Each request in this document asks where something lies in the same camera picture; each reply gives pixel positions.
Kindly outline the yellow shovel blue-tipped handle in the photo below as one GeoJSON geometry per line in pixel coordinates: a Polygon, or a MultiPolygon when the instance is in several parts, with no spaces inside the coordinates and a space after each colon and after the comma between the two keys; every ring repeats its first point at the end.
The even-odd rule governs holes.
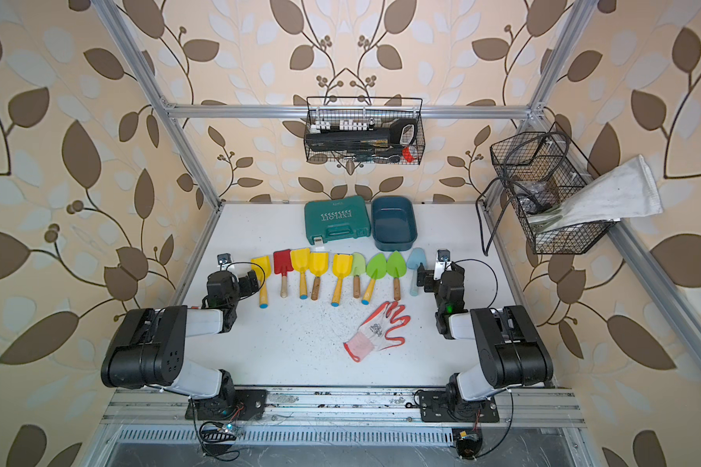
{"type": "Polygon", "coordinates": [[[270,277],[272,272],[271,259],[269,256],[253,258],[251,260],[251,266],[259,282],[259,307],[260,309],[266,309],[269,306],[269,296],[266,281],[270,277]]]}

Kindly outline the white handled tool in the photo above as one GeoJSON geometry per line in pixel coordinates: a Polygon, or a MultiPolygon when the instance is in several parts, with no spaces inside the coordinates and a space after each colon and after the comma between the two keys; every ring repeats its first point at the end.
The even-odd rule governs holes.
{"type": "Polygon", "coordinates": [[[426,268],[426,253],[421,247],[413,248],[406,263],[407,269],[411,272],[411,285],[409,294],[412,297],[419,295],[418,272],[420,268],[426,268]]]}

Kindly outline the green trowel wooden handle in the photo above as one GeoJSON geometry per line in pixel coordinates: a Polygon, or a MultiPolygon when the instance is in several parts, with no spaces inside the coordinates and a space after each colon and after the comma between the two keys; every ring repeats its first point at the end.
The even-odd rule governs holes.
{"type": "Polygon", "coordinates": [[[395,251],[387,259],[387,274],[393,279],[393,299],[401,300],[400,279],[407,273],[407,266],[403,255],[395,251]]]}

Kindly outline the red shovel wooden handle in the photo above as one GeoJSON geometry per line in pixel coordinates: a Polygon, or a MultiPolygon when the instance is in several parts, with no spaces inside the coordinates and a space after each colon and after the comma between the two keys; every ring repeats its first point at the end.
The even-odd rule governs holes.
{"type": "Polygon", "coordinates": [[[293,272],[291,250],[275,251],[273,254],[274,274],[280,277],[280,297],[288,297],[288,274],[293,272]]]}

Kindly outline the green trowel yellow handle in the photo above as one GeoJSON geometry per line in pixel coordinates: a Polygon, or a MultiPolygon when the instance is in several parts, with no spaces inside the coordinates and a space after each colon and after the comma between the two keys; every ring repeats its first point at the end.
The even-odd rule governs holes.
{"type": "Polygon", "coordinates": [[[366,274],[370,280],[361,298],[364,305],[369,305],[372,301],[376,282],[387,274],[387,257],[384,253],[378,253],[371,258],[366,266],[366,274]]]}

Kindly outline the light green shovel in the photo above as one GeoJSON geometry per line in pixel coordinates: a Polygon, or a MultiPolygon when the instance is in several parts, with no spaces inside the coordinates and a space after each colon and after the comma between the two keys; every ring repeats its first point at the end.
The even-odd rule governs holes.
{"type": "Polygon", "coordinates": [[[352,255],[352,293],[354,293],[354,299],[359,299],[361,297],[360,276],[365,274],[365,270],[365,257],[361,253],[354,252],[352,255]]]}

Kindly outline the yellow shovel wooden handle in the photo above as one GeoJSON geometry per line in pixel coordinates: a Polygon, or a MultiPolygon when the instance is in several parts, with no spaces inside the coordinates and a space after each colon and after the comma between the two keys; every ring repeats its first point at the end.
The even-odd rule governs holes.
{"type": "Polygon", "coordinates": [[[329,253],[311,252],[309,269],[315,277],[311,291],[311,300],[317,301],[319,299],[319,291],[321,291],[321,278],[329,269],[329,253]]]}

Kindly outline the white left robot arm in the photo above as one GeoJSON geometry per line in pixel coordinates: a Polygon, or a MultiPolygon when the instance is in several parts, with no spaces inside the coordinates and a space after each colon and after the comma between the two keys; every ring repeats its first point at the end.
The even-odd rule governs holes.
{"type": "Polygon", "coordinates": [[[224,269],[208,276],[200,307],[171,305],[125,314],[105,354],[100,378],[110,388],[152,387],[188,398],[185,418],[197,421],[260,420],[267,392],[236,389],[225,370],[206,368],[186,355],[187,340],[230,332],[237,306],[260,291],[251,270],[235,276],[224,269]]]}

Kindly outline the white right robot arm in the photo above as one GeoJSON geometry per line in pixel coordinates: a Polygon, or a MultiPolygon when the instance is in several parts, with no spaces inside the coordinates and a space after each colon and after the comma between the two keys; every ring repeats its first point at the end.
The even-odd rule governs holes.
{"type": "Polygon", "coordinates": [[[442,390],[415,396],[424,422],[498,421],[495,397],[513,387],[549,383],[554,365],[525,307],[465,306],[465,269],[454,263],[420,267],[417,284],[436,301],[438,333],[450,341],[473,341],[478,363],[451,375],[442,390]]]}

